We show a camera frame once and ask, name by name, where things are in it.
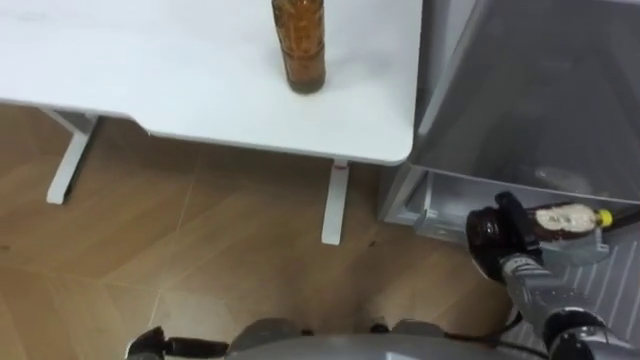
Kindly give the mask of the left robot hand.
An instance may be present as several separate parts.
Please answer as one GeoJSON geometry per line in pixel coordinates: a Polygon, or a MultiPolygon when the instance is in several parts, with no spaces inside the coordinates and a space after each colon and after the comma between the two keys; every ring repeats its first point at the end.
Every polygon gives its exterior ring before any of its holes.
{"type": "Polygon", "coordinates": [[[167,357],[186,359],[224,358],[230,345],[226,342],[199,338],[166,337],[157,326],[142,333],[129,343],[126,360],[165,360],[167,357]]]}

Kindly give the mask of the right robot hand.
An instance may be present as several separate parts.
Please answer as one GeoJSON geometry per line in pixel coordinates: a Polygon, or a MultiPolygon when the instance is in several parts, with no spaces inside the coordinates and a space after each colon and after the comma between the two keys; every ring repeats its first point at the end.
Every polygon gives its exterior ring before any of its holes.
{"type": "Polygon", "coordinates": [[[487,278],[505,283],[503,262],[510,256],[531,258],[542,265],[540,242],[525,208],[511,192],[498,193],[496,207],[471,211],[465,234],[474,263],[487,278]]]}

